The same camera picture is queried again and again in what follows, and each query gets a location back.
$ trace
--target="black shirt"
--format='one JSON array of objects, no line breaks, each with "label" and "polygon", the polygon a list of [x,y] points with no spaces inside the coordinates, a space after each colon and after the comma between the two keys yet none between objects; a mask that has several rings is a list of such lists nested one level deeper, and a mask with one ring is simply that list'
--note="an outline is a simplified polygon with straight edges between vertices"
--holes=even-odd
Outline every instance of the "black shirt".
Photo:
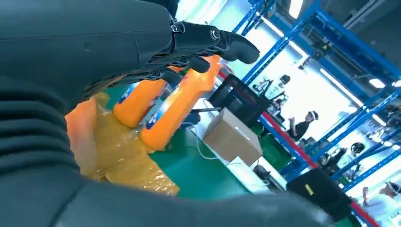
[{"label": "black shirt", "polygon": [[295,141],[299,141],[306,133],[306,131],[309,128],[310,122],[301,122],[295,126],[295,131],[297,136],[294,136],[292,133],[292,129],[288,130],[287,133],[291,138],[293,138]]}]

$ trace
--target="fluorescent light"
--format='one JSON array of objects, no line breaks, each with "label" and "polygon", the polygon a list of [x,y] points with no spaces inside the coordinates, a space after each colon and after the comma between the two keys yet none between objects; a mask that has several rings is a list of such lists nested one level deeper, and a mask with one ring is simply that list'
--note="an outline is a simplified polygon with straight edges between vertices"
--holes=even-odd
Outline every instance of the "fluorescent light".
[{"label": "fluorescent light", "polygon": [[291,5],[288,12],[293,18],[298,18],[303,3],[304,0],[291,0]]},{"label": "fluorescent light", "polygon": [[298,45],[296,45],[294,42],[289,41],[289,45],[294,48],[295,51],[297,51],[298,53],[300,53],[302,55],[303,58],[308,58],[308,54],[305,53],[305,51],[303,51]]},{"label": "fluorescent light", "polygon": [[394,87],[401,87],[401,80],[398,80],[397,82],[394,82],[392,85]]},{"label": "fluorescent light", "polygon": [[391,147],[391,146],[392,146],[392,143],[389,142],[389,141],[385,141],[385,142],[383,143],[383,145],[386,146],[386,147]]},{"label": "fluorescent light", "polygon": [[[284,33],[278,29],[276,26],[274,26],[274,24],[272,24],[268,19],[262,17],[262,20],[267,24],[267,26],[269,26],[269,28],[271,28],[276,34],[278,34],[280,37],[284,37]],[[295,51],[297,51],[298,53],[300,53],[302,55],[302,57],[307,58],[308,54],[305,53],[305,51],[303,51],[298,45],[296,45],[294,42],[289,41],[288,43],[292,48],[294,48]]]},{"label": "fluorescent light", "polygon": [[[348,89],[346,89],[340,82],[338,82],[333,76],[331,76],[326,70],[320,69],[320,72],[325,75],[333,84],[335,84],[342,92],[344,92],[348,97],[352,99],[358,106],[364,106],[363,103],[357,99]],[[373,119],[377,121],[380,125],[386,126],[386,122],[380,119],[376,114],[373,115]]]},{"label": "fluorescent light", "polygon": [[325,75],[333,84],[335,84],[342,92],[352,99],[358,106],[363,106],[363,103],[357,99],[351,92],[348,91],[340,82],[338,82],[333,76],[331,76],[326,70],[320,69],[320,72]]},{"label": "fluorescent light", "polygon": [[277,33],[280,37],[284,36],[284,33],[278,29],[276,26],[274,26],[274,24],[272,24],[268,19],[262,17],[262,20],[264,21],[264,23],[267,24],[267,26],[269,26],[275,33]]},{"label": "fluorescent light", "polygon": [[353,113],[355,113],[357,110],[358,110],[358,108],[356,108],[356,107],[354,107],[354,106],[347,106],[347,107],[344,109],[344,112],[353,114]]},{"label": "fluorescent light", "polygon": [[386,122],[384,122],[379,116],[377,116],[376,114],[373,115],[373,119],[375,121],[377,121],[377,123],[379,123],[381,126],[386,126]]},{"label": "fluorescent light", "polygon": [[371,83],[373,86],[375,86],[376,88],[383,88],[386,85],[379,79],[371,79],[369,81],[369,83]]}]

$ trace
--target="cable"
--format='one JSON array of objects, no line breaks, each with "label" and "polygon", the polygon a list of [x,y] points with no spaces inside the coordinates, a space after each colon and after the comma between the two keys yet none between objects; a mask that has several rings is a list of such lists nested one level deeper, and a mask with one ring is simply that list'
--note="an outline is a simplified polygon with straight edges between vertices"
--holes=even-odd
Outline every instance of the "cable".
[{"label": "cable", "polygon": [[206,159],[206,160],[217,160],[218,157],[207,157],[207,156],[205,156],[204,154],[202,154],[201,148],[200,148],[200,145],[199,145],[199,139],[200,139],[200,138],[198,137],[195,124],[194,124],[194,123],[190,123],[190,122],[181,123],[181,125],[186,125],[186,124],[187,124],[187,125],[190,125],[190,126],[193,126],[193,128],[194,128],[194,130],[195,130],[196,149],[198,150],[199,155],[200,155],[202,158]]}]

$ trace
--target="yellow label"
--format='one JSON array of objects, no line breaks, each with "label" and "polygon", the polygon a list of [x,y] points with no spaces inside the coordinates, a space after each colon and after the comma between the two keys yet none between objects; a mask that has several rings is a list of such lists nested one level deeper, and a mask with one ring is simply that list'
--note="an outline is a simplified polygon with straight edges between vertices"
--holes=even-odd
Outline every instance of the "yellow label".
[{"label": "yellow label", "polygon": [[308,184],[305,184],[305,188],[306,188],[306,190],[309,192],[310,195],[313,195],[313,194],[314,194],[314,192],[313,192],[312,189],[311,189],[311,186],[309,186]]}]

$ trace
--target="black bag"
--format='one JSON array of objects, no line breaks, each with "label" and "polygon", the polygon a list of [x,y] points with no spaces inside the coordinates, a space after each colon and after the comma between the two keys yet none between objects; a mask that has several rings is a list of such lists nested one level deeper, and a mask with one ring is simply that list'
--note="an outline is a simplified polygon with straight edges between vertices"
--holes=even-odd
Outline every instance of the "black bag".
[{"label": "black bag", "polygon": [[351,199],[325,173],[316,168],[287,183],[287,190],[321,207],[335,222],[351,212]]}]

